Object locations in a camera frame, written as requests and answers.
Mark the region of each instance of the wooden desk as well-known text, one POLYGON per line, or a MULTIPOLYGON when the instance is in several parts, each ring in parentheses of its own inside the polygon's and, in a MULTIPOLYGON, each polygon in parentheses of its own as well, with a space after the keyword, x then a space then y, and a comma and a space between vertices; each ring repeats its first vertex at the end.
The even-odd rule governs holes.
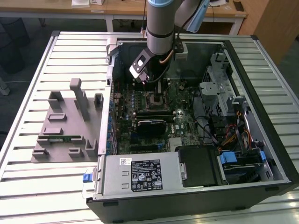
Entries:
MULTIPOLYGON (((108 32, 113 32, 114 19, 141 20, 144 0, 105 0, 102 6, 71 8, 71 0, 0 0, 0 16, 66 19, 105 19, 108 32)), ((233 23, 231 35, 237 35, 246 12, 235 9, 233 1, 221 7, 209 7, 205 22, 233 23)))
POLYGON ((271 59, 279 65, 299 31, 298 0, 241 0, 250 14, 241 35, 256 35, 271 59))

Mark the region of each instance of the desk leg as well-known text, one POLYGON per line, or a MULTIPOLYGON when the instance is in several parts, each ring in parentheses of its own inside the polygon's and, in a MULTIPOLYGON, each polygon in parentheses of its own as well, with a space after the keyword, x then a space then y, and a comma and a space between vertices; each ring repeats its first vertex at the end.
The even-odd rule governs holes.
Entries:
POLYGON ((236 18, 235 22, 230 29, 229 35, 238 35, 241 25, 243 23, 244 18, 236 18))
POLYGON ((107 26, 107 32, 112 33, 113 32, 113 15, 105 15, 106 20, 106 26, 107 26))

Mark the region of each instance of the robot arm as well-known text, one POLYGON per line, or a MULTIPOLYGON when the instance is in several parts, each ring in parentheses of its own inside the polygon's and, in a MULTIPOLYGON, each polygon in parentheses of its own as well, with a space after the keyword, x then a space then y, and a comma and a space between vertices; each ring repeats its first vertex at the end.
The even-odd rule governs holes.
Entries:
POLYGON ((210 0, 147 1, 147 48, 130 67, 133 77, 143 83, 148 82, 150 76, 154 80, 157 80, 155 77, 162 77, 169 67, 167 62, 171 56, 182 50, 179 34, 177 38, 175 37, 174 26, 197 32, 210 2, 210 0))

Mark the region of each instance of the barcode sticker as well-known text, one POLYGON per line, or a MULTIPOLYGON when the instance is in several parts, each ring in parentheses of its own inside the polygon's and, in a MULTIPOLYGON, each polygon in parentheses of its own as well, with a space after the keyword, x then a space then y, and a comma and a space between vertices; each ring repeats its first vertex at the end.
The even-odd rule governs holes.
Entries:
POLYGON ((120 158, 120 166, 131 165, 132 158, 120 158))

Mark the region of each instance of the white paper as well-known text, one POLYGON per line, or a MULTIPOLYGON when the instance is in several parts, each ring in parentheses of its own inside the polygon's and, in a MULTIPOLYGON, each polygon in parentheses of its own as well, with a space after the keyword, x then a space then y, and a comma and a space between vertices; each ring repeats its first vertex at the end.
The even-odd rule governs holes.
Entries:
POLYGON ((210 2, 209 6, 222 6, 227 4, 226 0, 218 0, 218 1, 214 1, 214 2, 210 2))
POLYGON ((71 8, 89 8, 89 0, 72 0, 71 8))

